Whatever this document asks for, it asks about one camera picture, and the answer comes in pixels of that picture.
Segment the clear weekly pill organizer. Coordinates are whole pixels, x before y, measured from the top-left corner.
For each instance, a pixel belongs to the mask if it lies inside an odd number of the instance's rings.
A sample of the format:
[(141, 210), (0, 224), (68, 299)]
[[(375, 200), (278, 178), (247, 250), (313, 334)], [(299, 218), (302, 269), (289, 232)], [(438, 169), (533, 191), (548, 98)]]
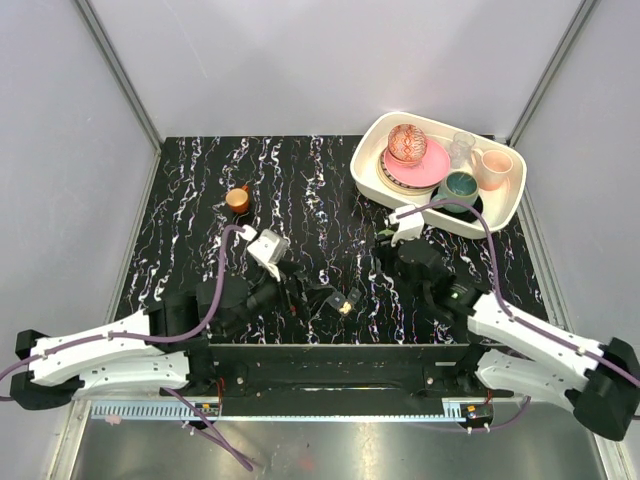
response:
[(343, 303), (345, 301), (350, 302), (353, 306), (351, 310), (352, 312), (355, 309), (356, 305), (359, 303), (361, 298), (362, 298), (362, 292), (357, 288), (352, 288), (346, 295), (335, 290), (324, 300), (322, 307), (327, 307), (330, 312), (336, 313), (342, 317), (345, 317), (344, 315), (341, 315), (338, 311), (338, 309), (343, 305)]

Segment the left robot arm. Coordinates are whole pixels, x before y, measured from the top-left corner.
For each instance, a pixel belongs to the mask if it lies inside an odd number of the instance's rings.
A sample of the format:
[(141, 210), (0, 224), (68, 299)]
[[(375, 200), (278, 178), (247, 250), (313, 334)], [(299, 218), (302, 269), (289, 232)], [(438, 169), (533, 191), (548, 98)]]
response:
[(307, 321), (331, 297), (287, 263), (277, 273), (225, 273), (166, 297), (118, 321), (78, 334), (51, 337), (28, 329), (16, 337), (19, 363), (3, 372), (6, 400), (25, 410), (49, 410), (82, 396), (174, 390), (205, 396), (219, 380), (210, 350), (259, 316), (275, 311)]

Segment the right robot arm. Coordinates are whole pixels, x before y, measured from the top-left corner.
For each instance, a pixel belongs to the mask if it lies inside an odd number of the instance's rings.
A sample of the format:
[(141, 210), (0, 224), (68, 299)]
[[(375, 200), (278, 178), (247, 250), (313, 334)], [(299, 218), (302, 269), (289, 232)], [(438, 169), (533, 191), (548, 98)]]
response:
[(450, 272), (424, 239), (383, 230), (374, 255), (401, 292), (468, 344), (447, 387), (470, 397), (484, 389), (522, 394), (572, 413), (600, 437), (625, 438), (639, 408), (639, 359), (628, 342), (587, 339), (517, 309)]

